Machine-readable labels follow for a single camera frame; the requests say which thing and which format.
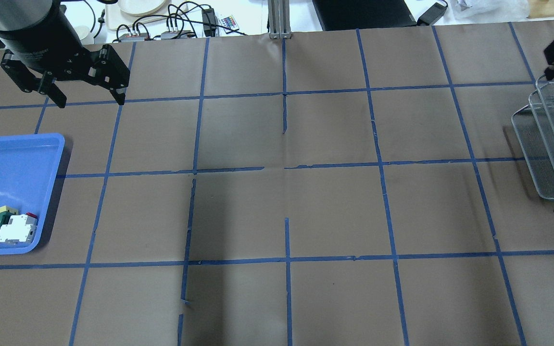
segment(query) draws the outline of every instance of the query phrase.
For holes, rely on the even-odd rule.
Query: blue tape grid line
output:
[[[522,256],[554,256],[554,250],[518,250],[502,251],[506,257]],[[406,259],[459,259],[459,258],[488,258],[497,256],[497,252],[443,252],[436,254],[398,254],[400,260]],[[129,262],[104,262],[90,263],[90,268],[129,268],[129,267],[183,267],[187,265],[237,265],[255,263],[287,263],[298,261],[357,261],[357,260],[393,260],[392,254],[362,255],[362,256],[303,256],[290,258],[255,258],[255,259],[231,259],[231,260],[168,260],[168,261],[129,261]],[[0,270],[24,270],[24,269],[73,269],[84,268],[85,263],[53,263],[53,264],[6,264],[0,265]]]
[[[132,70],[132,63],[134,63],[134,53],[136,53],[136,42],[134,42],[134,44],[132,44],[132,53],[130,55],[129,65],[128,65],[128,68],[130,70]],[[112,139],[110,141],[110,151],[108,152],[108,160],[106,162],[106,171],[105,171],[105,175],[104,175],[104,182],[103,182],[102,187],[101,187],[101,194],[100,194],[99,202],[97,204],[97,211],[95,212],[95,221],[94,221],[94,225],[93,225],[93,230],[91,232],[91,241],[89,242],[88,251],[87,251],[87,258],[86,258],[85,263],[84,263],[83,279],[81,280],[81,286],[80,286],[80,290],[79,290],[79,293],[78,293],[78,300],[76,301],[76,309],[75,309],[75,312],[74,312],[74,320],[72,322],[72,328],[71,328],[71,332],[70,332],[69,346],[74,345],[74,339],[75,339],[75,336],[76,336],[76,327],[78,325],[78,317],[80,315],[81,306],[83,304],[83,294],[84,294],[85,286],[87,284],[88,270],[90,268],[89,264],[91,263],[91,255],[93,253],[93,247],[95,245],[95,235],[96,235],[96,232],[97,232],[97,227],[98,227],[99,222],[100,222],[101,209],[102,209],[103,202],[104,202],[104,196],[106,195],[106,186],[108,184],[108,174],[110,173],[110,165],[111,165],[112,160],[113,160],[114,145],[115,145],[116,140],[117,140],[117,131],[119,130],[119,121],[121,121],[121,112],[122,111],[123,111],[123,106],[119,106],[118,109],[117,109],[117,117],[116,117],[116,120],[114,122]]]
[[[480,196],[482,197],[482,201],[483,201],[483,204],[484,204],[484,210],[486,212],[486,217],[487,217],[487,220],[488,220],[488,223],[489,223],[489,228],[491,229],[491,235],[492,235],[493,241],[495,243],[495,251],[497,252],[497,258],[499,259],[499,267],[501,269],[502,276],[504,277],[506,292],[508,294],[508,300],[510,302],[510,307],[512,308],[512,315],[514,316],[514,320],[515,320],[515,324],[516,324],[516,330],[517,330],[519,338],[521,340],[521,345],[526,346],[527,341],[525,340],[525,334],[523,333],[523,326],[521,326],[521,319],[520,319],[520,317],[518,315],[518,311],[516,309],[516,302],[514,300],[514,295],[512,294],[512,287],[510,285],[510,279],[508,278],[508,272],[506,271],[506,267],[505,267],[505,263],[504,263],[504,257],[502,256],[501,246],[499,245],[499,241],[497,240],[497,233],[495,231],[495,224],[493,222],[493,218],[492,218],[492,215],[491,215],[491,209],[489,207],[489,202],[486,198],[486,193],[484,192],[484,186],[483,186],[483,183],[482,183],[482,179],[480,177],[480,171],[478,169],[478,164],[475,160],[475,155],[474,155],[473,149],[471,147],[471,141],[470,141],[470,138],[469,138],[469,134],[467,132],[466,123],[465,123],[465,120],[463,118],[463,114],[461,112],[460,106],[459,106],[459,100],[457,98],[457,94],[456,94],[455,89],[453,87],[453,80],[450,76],[450,72],[449,72],[449,69],[448,69],[448,64],[446,63],[446,57],[444,56],[444,52],[441,48],[440,38],[437,34],[437,30],[435,29],[435,27],[433,26],[433,27],[431,27],[431,29],[433,29],[433,35],[435,37],[435,42],[437,43],[437,48],[440,52],[441,62],[444,65],[444,70],[446,72],[446,77],[448,79],[448,83],[451,85],[450,92],[453,95],[454,105],[456,107],[457,114],[459,116],[459,122],[460,122],[461,128],[463,130],[463,136],[466,140],[467,150],[469,151],[469,154],[470,154],[471,165],[473,166],[474,173],[476,175],[476,180],[478,182],[478,188],[480,190]]]
[[[206,39],[204,44],[204,60],[202,61],[202,80],[200,81],[200,97],[198,98],[198,121],[196,122],[196,142],[194,144],[194,174],[198,170],[198,149],[200,147],[200,126],[202,125],[202,105],[204,103],[204,82],[206,81],[206,65],[209,57],[209,42],[210,38]]]
[[[286,39],[281,39],[281,70],[283,72],[283,134],[288,130],[288,79],[286,77]]]
[[[290,258],[290,218],[284,221],[286,228],[286,315],[288,319],[288,346],[292,346],[292,276]]]
[[[512,37],[514,37],[514,41],[516,42],[518,52],[521,53],[521,58],[523,58],[523,63],[525,63],[525,67],[527,68],[527,73],[529,73],[529,77],[531,78],[532,83],[535,83],[536,77],[534,77],[534,73],[531,70],[531,66],[527,62],[527,57],[525,57],[525,51],[523,50],[523,46],[521,46],[521,42],[518,41],[518,36],[516,35],[516,30],[514,30],[514,25],[512,25],[512,22],[508,22],[508,26],[510,26],[510,31],[512,32]]]
[[[373,99],[371,97],[371,85],[369,83],[369,72],[367,70],[367,61],[365,59],[365,49],[363,49],[363,40],[360,37],[360,30],[356,29],[356,38],[358,39],[358,48],[360,49],[360,56],[363,62],[363,71],[365,73],[365,86],[367,91],[367,100],[369,101],[369,114],[371,115],[371,128],[373,131],[374,144],[376,146],[376,154],[378,156],[378,162],[383,162],[382,153],[379,147],[378,141],[378,129],[376,128],[376,116],[373,108]],[[382,197],[384,202],[384,208],[386,209],[386,221],[389,229],[389,239],[390,239],[390,252],[393,259],[393,269],[394,269],[394,283],[396,286],[396,297],[399,305],[399,315],[401,317],[401,326],[403,331],[403,342],[405,346],[409,346],[409,335],[407,334],[407,321],[405,318],[405,307],[403,305],[403,293],[401,289],[401,278],[399,274],[399,258],[396,252],[396,245],[394,243],[394,232],[392,225],[392,218],[390,216],[390,204],[389,204],[389,195],[386,190],[386,179],[384,175],[383,164],[378,165],[380,171],[380,184],[382,186]]]
[[[211,39],[207,37],[206,42],[204,44],[204,59],[202,60],[202,77],[201,77],[202,79],[200,80],[200,101],[198,102],[198,121],[196,123],[196,141],[194,144],[194,162],[193,162],[194,175],[197,175],[199,173],[198,149],[200,148],[200,129],[202,126],[202,104],[204,103],[204,85],[206,83],[206,66],[209,60],[209,42],[211,42]],[[181,300],[183,301],[186,300],[185,296],[187,294],[187,276],[189,272],[189,250],[191,248],[191,230],[193,228],[195,198],[196,198],[196,179],[194,178],[191,182],[191,197],[189,198],[189,215],[187,218],[187,236],[185,238],[185,256],[183,260],[183,277],[181,279]],[[178,345],[180,345],[182,342],[184,319],[185,319],[185,314],[181,313],[178,316],[178,325],[176,327]]]

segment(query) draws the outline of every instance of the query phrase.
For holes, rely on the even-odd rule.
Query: black cable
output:
[[[119,40],[119,42],[121,42],[121,40],[119,39],[119,29],[121,29],[122,26],[124,26],[127,29],[127,32],[129,33],[130,36],[132,35],[132,30],[129,29],[129,26],[125,24],[121,24],[120,26],[117,26],[117,40]]]
[[[143,20],[144,18],[149,18],[149,17],[170,18],[170,16],[165,15],[165,14],[148,14],[148,15],[144,15],[142,17],[139,17],[134,23],[139,22],[139,21]],[[246,33],[240,32],[240,29],[233,30],[233,29],[229,28],[228,26],[223,26],[223,25],[219,25],[219,24],[212,24],[212,23],[207,23],[207,22],[198,22],[196,20],[185,19],[185,18],[179,18],[179,20],[182,20],[182,21],[185,21],[185,22],[190,22],[190,23],[197,23],[197,24],[203,24],[203,25],[208,25],[208,26],[214,26],[216,28],[223,28],[223,29],[229,30],[231,33],[237,33],[237,34],[243,35],[245,37],[247,36]]]
[[[182,17],[181,15],[184,15],[185,18],[187,18],[187,20],[189,20],[189,16],[187,16],[187,13],[189,13],[189,12],[191,11],[190,9],[188,9],[187,11],[181,11],[181,6],[182,6],[182,5],[176,6],[176,5],[173,5],[173,4],[169,4],[169,5],[168,5],[168,14],[169,14],[169,15],[170,15],[170,7],[171,7],[171,6],[174,7],[174,8],[176,9],[175,14],[178,15],[178,17],[181,19],[181,21],[183,21],[183,17]],[[191,30],[193,31],[194,36],[195,36],[195,37],[198,37],[198,33],[196,33],[196,29],[194,28],[193,25],[191,26]]]
[[[95,29],[95,23],[97,22],[97,17],[95,16],[95,11],[93,11],[93,7],[91,7],[90,3],[87,2],[87,0],[83,0],[85,4],[87,4],[88,8],[91,9],[91,13],[93,13],[93,26],[91,26],[91,30],[89,32],[93,32]]]
[[[140,25],[142,25],[143,28],[145,28],[145,31],[147,31],[147,39],[150,40],[151,39],[151,34],[149,33],[149,29],[147,29],[147,26],[144,25],[141,22],[138,22],[138,24],[136,24],[136,29],[138,29],[138,35],[140,35]]]
[[[95,33],[95,35],[93,35],[93,38],[96,38],[101,33],[101,27],[106,22],[106,20],[104,19],[105,16],[106,16],[106,10],[101,10],[101,16],[97,20],[100,23],[100,27],[97,28],[97,33]]]

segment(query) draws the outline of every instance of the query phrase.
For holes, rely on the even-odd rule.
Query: blue tape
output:
[[[334,90],[309,90],[309,91],[288,91],[287,95],[310,95],[310,94],[340,94],[341,92],[367,91],[366,88],[339,88]]]
[[[90,263],[90,268],[130,268],[130,267],[177,267],[184,265],[182,260],[165,261],[126,261],[115,263]]]
[[[521,53],[521,58],[523,58],[523,63],[525,63],[525,67],[527,68],[527,73],[529,73],[529,77],[531,78],[531,83],[536,82],[536,77],[534,77],[534,73],[531,70],[531,67],[529,66],[529,63],[527,62],[527,57],[525,57],[525,51],[523,50],[523,46],[521,46],[521,42],[518,41],[518,37],[516,35],[516,31],[514,30],[514,25],[512,25],[512,22],[508,22],[508,26],[510,26],[510,31],[512,32],[512,37],[514,37],[514,41],[516,42],[516,46],[518,48],[518,52]]]
[[[290,269],[290,218],[286,217],[286,219],[284,220],[284,226],[286,229],[286,314],[288,320],[288,346],[292,346],[292,275]]]
[[[182,169],[181,171],[116,172],[116,173],[109,173],[108,175],[110,177],[130,177],[130,176],[136,176],[136,175],[171,175],[171,174],[189,174],[189,173],[193,173],[193,170]]]
[[[367,61],[365,59],[365,49],[363,49],[363,40],[360,37],[360,30],[356,29],[356,38],[358,39],[358,49],[360,49],[360,56],[363,62],[363,72],[365,73],[365,85],[367,91],[367,100],[369,101],[369,113],[371,115],[371,127],[373,131],[374,144],[376,145],[376,154],[378,155],[378,162],[383,162],[382,153],[380,152],[379,142],[378,142],[378,129],[376,128],[376,116],[373,108],[373,100],[371,98],[371,87],[369,84],[369,73],[367,70]],[[399,305],[399,315],[401,317],[401,325],[403,331],[403,342],[405,346],[409,346],[409,335],[407,333],[407,321],[405,319],[405,308],[403,305],[403,292],[401,289],[401,278],[399,275],[399,265],[396,252],[396,245],[394,243],[394,232],[392,225],[392,218],[390,216],[390,204],[389,204],[389,195],[386,190],[386,179],[384,175],[383,165],[380,164],[380,184],[382,186],[382,197],[384,202],[384,208],[386,209],[386,221],[389,229],[389,239],[390,239],[390,251],[393,258],[393,269],[394,269],[394,282],[396,285],[396,295]]]
[[[230,94],[230,95],[211,95],[204,96],[205,99],[237,99],[240,97],[266,97],[281,95],[281,92],[258,92],[255,94]]]
[[[233,260],[190,260],[189,265],[231,265],[254,263],[281,263],[285,258],[233,259]]]
[[[44,107],[42,107],[42,111],[40,111],[40,117],[38,118],[38,124],[36,125],[36,130],[33,132],[33,134],[38,134],[40,131],[40,125],[42,125],[42,119],[44,119],[44,112],[46,112],[46,105],[48,105],[49,98],[46,97],[44,99]]]
[[[264,169],[264,166],[235,167],[235,168],[207,168],[207,169],[198,169],[198,173],[247,172],[247,171],[261,171],[263,169]]]
[[[211,38],[207,37],[204,44],[204,59],[202,61],[202,80],[200,81],[200,98],[198,102],[198,120],[196,121],[196,142],[194,143],[194,174],[198,170],[198,149],[200,147],[200,126],[202,125],[202,105],[204,103],[204,82],[206,80],[206,65],[209,59],[209,42]]]
[[[187,272],[189,270],[189,250],[191,249],[191,230],[194,222],[194,202],[196,199],[196,179],[191,180],[191,196],[189,197],[189,215],[187,216],[187,236],[185,238],[185,256],[183,260],[183,278],[181,280],[181,299],[187,292]]]
[[[464,121],[463,114],[462,114],[460,106],[459,106],[459,100],[457,99],[457,94],[456,94],[455,89],[453,87],[453,81],[450,77],[450,72],[448,70],[448,64],[446,63],[446,57],[444,57],[444,52],[441,48],[440,38],[437,35],[437,30],[435,29],[435,27],[433,26],[433,27],[431,27],[431,29],[433,30],[433,35],[435,37],[435,42],[436,42],[437,48],[440,52],[441,62],[444,65],[444,71],[446,72],[446,77],[448,78],[448,83],[451,85],[450,91],[451,91],[451,94],[453,95],[454,105],[456,107],[457,114],[459,116],[459,122],[461,124],[461,129],[463,130],[463,136],[466,140],[467,150],[469,151],[469,154],[470,154],[471,164],[473,166],[474,173],[476,175],[476,181],[478,183],[478,188],[480,190],[480,195],[482,197],[482,202],[483,202],[483,205],[484,205],[484,212],[486,212],[486,218],[488,220],[489,228],[491,229],[491,235],[492,235],[493,241],[495,243],[495,250],[496,250],[497,258],[499,259],[499,267],[501,269],[502,276],[504,278],[504,283],[505,283],[505,286],[506,286],[506,292],[508,293],[508,301],[510,302],[510,308],[512,309],[512,315],[514,317],[515,324],[516,324],[516,330],[517,330],[519,338],[521,340],[521,345],[526,346],[527,341],[525,340],[525,334],[523,333],[523,326],[521,326],[521,319],[520,319],[520,317],[518,315],[518,311],[516,309],[516,302],[514,300],[514,294],[512,294],[512,286],[510,285],[510,280],[508,278],[508,272],[506,271],[504,258],[502,256],[501,246],[499,246],[499,241],[497,241],[497,239],[495,238],[495,235],[497,234],[496,231],[495,231],[495,224],[494,224],[493,218],[491,216],[491,209],[489,207],[488,199],[486,198],[486,193],[484,192],[484,186],[483,186],[483,183],[482,183],[482,179],[480,177],[480,171],[478,170],[478,164],[476,162],[476,157],[475,157],[473,149],[471,147],[471,141],[470,141],[470,138],[469,138],[469,134],[467,132],[466,123]]]
[[[311,168],[334,168],[334,167],[369,167],[379,166],[377,162],[357,162],[357,163],[323,163],[323,164],[299,164],[296,167],[285,167],[284,169],[311,169]]]
[[[452,160],[422,160],[422,161],[387,161],[382,162],[383,166],[403,165],[403,164],[436,164],[436,163],[468,163],[471,159],[452,159]]]
[[[456,252],[445,254],[407,254],[399,255],[399,259],[457,259],[457,258],[488,258],[497,256],[497,252]]]
[[[61,269],[84,268],[84,263],[55,263],[55,264],[6,264],[0,265],[0,270],[6,269]]]
[[[178,327],[176,329],[176,346],[181,346],[183,342],[183,314],[178,316]]]
[[[288,96],[288,83],[287,83],[287,77],[286,77],[286,39],[281,40],[281,70],[283,73],[282,81],[283,81],[283,132],[282,134],[285,134],[288,130],[288,101],[286,100],[286,96]]]

